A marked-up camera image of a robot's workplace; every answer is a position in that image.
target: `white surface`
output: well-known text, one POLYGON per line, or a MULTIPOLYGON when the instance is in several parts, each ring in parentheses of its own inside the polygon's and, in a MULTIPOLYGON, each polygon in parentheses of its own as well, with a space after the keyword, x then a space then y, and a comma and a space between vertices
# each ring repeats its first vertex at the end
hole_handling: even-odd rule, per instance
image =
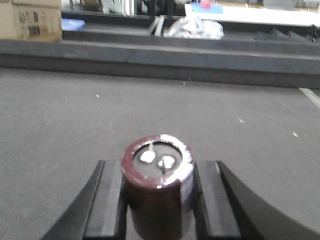
POLYGON ((276 24, 292 26, 320 27, 320 14, 308 11, 285 11, 266 8, 245 8, 224 6, 222 14, 193 12, 190 4, 185 4, 185 15, 196 16, 201 19, 210 19, 226 22, 276 24))

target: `gray carpet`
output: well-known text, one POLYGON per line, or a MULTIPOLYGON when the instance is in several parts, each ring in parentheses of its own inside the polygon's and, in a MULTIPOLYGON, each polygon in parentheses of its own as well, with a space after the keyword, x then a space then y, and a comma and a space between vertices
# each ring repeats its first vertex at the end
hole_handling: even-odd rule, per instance
POLYGON ((320 232, 320 110, 299 90, 0 68, 1 239, 39 239, 98 160, 158 133, 320 232))
POLYGON ((320 90, 319 89, 313 89, 312 91, 320 98, 320 90))

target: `black clamp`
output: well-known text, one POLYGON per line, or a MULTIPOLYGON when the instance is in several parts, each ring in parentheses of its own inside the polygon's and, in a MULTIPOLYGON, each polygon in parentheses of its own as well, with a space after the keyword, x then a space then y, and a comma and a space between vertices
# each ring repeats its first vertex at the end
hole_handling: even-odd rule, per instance
POLYGON ((312 42, 315 42, 316 38, 319 36, 319 30, 312 24, 308 29, 308 34, 312 37, 312 42))
MULTIPOLYGON (((320 235, 278 211, 219 161, 194 170, 198 240, 319 240, 320 235)), ((41 240, 125 240, 127 201, 120 166, 99 161, 73 203, 41 240)))

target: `capacitor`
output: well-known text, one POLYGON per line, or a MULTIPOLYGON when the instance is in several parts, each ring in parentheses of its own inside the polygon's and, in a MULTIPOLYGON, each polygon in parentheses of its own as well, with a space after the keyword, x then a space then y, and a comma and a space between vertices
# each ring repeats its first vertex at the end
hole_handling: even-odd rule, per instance
POLYGON ((192 217, 190 149, 177 138, 153 135, 131 144, 121 162, 136 232, 144 240, 179 240, 192 217))

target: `clear plastic bag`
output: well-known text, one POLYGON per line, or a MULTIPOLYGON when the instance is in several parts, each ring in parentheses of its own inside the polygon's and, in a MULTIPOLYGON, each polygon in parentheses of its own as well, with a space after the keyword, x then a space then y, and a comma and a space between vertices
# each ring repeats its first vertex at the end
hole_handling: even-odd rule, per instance
POLYGON ((164 36, 220 40, 224 37, 224 29, 220 23, 214 20, 200 19, 196 16, 185 16, 177 20, 164 33, 164 36))

